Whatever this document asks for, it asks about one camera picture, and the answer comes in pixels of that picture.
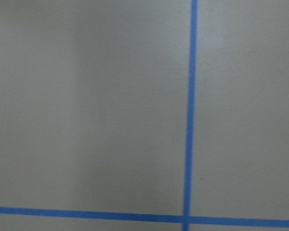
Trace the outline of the brown paper table cover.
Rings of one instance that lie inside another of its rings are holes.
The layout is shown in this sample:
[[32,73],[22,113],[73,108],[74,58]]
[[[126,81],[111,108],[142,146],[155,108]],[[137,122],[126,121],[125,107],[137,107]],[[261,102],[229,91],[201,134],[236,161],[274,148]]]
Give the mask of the brown paper table cover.
[[0,231],[289,231],[289,0],[0,0]]

